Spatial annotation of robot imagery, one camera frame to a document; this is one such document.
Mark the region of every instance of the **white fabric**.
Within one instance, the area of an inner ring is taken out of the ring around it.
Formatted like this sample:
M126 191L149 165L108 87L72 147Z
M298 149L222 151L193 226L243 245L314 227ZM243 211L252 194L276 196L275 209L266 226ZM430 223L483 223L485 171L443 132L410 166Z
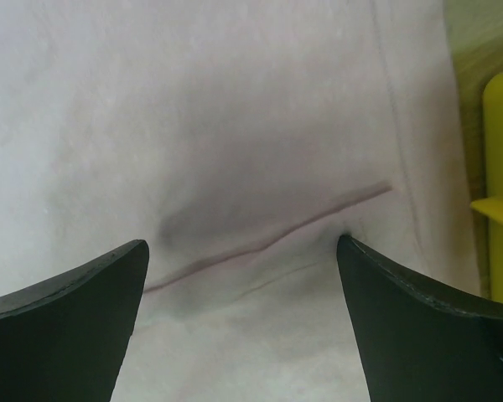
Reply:
M478 291L439 0L0 2L0 296L148 240L113 400L368 400L344 230Z

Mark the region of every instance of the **white surface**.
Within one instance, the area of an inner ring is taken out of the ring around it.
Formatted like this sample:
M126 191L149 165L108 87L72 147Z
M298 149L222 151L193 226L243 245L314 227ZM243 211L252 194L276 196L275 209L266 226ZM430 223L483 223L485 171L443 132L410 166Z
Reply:
M116 401L366 400L345 229L477 292L441 2L0 2L0 295L134 238L159 286L384 181L149 292Z

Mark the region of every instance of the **white cloth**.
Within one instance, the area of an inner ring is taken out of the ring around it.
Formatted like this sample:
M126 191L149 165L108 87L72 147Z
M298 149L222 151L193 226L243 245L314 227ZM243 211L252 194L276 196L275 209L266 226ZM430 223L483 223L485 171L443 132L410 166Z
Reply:
M0 2L0 296L146 239L113 400L366 400L343 230L478 291L439 0Z

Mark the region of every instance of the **crease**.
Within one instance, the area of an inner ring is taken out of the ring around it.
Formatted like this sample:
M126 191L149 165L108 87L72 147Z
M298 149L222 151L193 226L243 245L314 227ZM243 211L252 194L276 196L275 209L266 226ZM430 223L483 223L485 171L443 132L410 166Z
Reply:
M195 274L198 274L202 271L205 271L209 268L212 268L224 262L234 260L236 258L245 257L248 255L263 253L271 249L274 245L276 245L280 241L285 240L288 236L292 235L297 230L300 230L306 226L319 222L322 219L327 219L330 216L336 215L345 209L356 206L357 204L362 204L366 201L370 201L385 193L389 193L392 190L393 190L392 186L386 182L380 182L373 186L361 189L357 192L357 194L349 195L348 199L346 199L344 202L335 205L333 208L326 209L325 211L316 214L308 219L305 219L304 221L285 229L283 232L273 236L268 240L265 240L263 242L257 242L255 244L248 245L247 247L240 247L218 255L212 255L210 257L201 260L197 260L196 262L193 262L190 265L187 265L186 267L178 270L176 273L167 276L165 279L162 279L158 284L146 286L143 290L143 294L145 295L153 293L155 291L161 291L168 286L172 286L175 283L183 281Z
M377 6L376 6L376 1L369 0L369 2L371 4L372 24L373 24L374 34L376 36L376 47L378 50L378 54L380 56L382 71L384 72L384 76L386 77L387 97L389 98L389 104L390 104L390 108L391 108L391 111L393 114L393 122L395 125L395 139L396 139L396 144L397 144L397 153L399 156L399 163L400 163L400 169L402 172L402 177L404 178L404 183L405 183L406 189L407 189L408 202L410 204L410 214L412 216L413 231L414 231L419 255L423 258L425 266L428 269L427 256L425 255L425 253L423 251L423 236L421 234L421 227L420 227L421 225L419 222L419 218L417 216L417 206L416 206L416 200L413 195L412 180L411 180L411 177L409 174L408 163L407 163L407 159L406 159L406 151L404 149L404 144L402 143L401 117L400 117L400 113L399 113L397 99L395 96L396 91L395 91L395 87L393 85L393 78L392 78L392 73L390 71L390 66L387 62L386 51L384 49L385 48L384 38L382 36L381 26L378 21L378 10L377 10ZM391 10L392 9L391 3L387 2L387 4Z
M271 279L270 281L263 282L261 285L255 286L252 289L248 289L247 291L242 292L233 302L238 302L241 299L243 299L244 297L252 294L255 291L260 291L261 289L271 285L274 282L280 281L281 279L283 279L287 276L290 276L292 274L295 274L296 272L300 272L300 271L306 270L308 268L311 268L312 266L316 266L319 263L320 263L320 261L314 261L314 262L306 264L304 266L300 266L299 268L296 268L292 271L285 272L279 276L276 276L275 278Z

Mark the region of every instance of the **black object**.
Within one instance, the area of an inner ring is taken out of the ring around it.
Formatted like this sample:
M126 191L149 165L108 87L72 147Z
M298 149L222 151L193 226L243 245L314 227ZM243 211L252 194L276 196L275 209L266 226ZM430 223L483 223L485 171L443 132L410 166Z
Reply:
M348 235L337 259L372 402L503 402L503 304Z
M0 402L107 402L148 268L136 240L0 297Z

